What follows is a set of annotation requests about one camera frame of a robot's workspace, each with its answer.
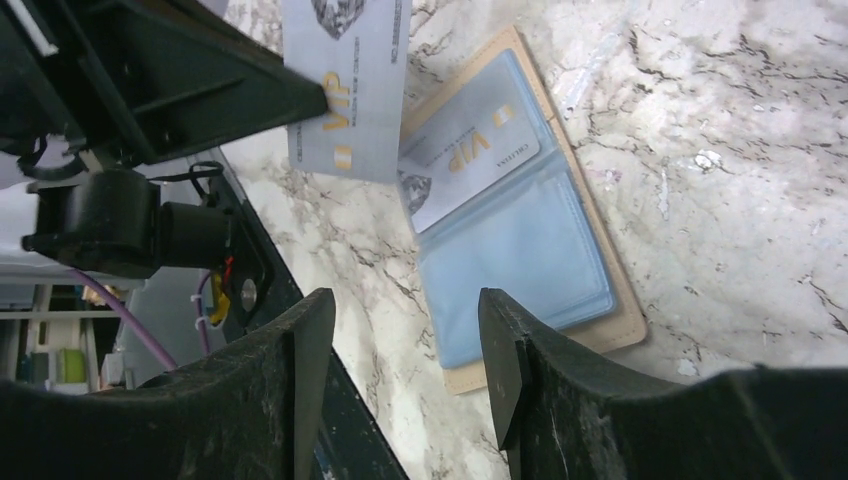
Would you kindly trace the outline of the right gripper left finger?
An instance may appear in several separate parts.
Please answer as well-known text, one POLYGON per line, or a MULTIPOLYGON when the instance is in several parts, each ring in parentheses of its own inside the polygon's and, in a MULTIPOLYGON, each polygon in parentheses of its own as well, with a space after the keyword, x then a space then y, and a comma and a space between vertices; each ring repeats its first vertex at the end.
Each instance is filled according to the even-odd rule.
POLYGON ((244 431, 225 412, 248 363, 227 346, 136 389, 86 395, 1 385, 5 479, 236 479, 259 470, 232 448, 244 431))

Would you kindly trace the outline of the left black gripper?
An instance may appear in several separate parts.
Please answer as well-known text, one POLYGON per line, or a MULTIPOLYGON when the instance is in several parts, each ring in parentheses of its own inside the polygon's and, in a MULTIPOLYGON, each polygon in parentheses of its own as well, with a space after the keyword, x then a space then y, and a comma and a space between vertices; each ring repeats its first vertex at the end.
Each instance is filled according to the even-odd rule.
POLYGON ((195 154, 329 110, 324 89, 197 1, 4 1, 1 150, 37 181, 195 154))

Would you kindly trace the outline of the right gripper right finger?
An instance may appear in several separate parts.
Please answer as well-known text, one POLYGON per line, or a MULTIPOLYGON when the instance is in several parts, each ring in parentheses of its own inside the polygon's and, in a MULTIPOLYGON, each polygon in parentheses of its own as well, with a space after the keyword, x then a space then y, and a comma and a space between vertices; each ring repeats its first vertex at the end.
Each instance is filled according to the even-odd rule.
POLYGON ((617 364, 500 289, 479 298, 492 418, 514 479, 843 479, 843 368, 691 385, 617 364))

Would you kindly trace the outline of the silver VIP card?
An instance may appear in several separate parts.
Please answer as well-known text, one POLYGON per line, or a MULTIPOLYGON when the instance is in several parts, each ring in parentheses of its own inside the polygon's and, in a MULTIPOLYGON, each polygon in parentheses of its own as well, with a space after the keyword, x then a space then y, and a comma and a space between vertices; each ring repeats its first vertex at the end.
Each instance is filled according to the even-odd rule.
POLYGON ((291 166, 393 183, 411 1, 284 1, 281 13, 285 66, 318 83, 329 108, 288 126, 291 166))
POLYGON ((413 231, 434 226, 539 151, 520 88, 461 89, 402 148, 398 173, 413 231))

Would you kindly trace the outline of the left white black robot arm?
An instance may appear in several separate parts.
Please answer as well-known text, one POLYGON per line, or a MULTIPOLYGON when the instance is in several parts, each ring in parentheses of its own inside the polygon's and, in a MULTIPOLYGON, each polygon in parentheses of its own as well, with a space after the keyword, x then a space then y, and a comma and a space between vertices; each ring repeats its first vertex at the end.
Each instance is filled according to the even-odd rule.
POLYGON ((76 270, 223 265, 232 216, 164 201, 139 167, 328 109, 318 83, 197 1, 1 5, 1 150, 37 205, 20 244, 76 270))

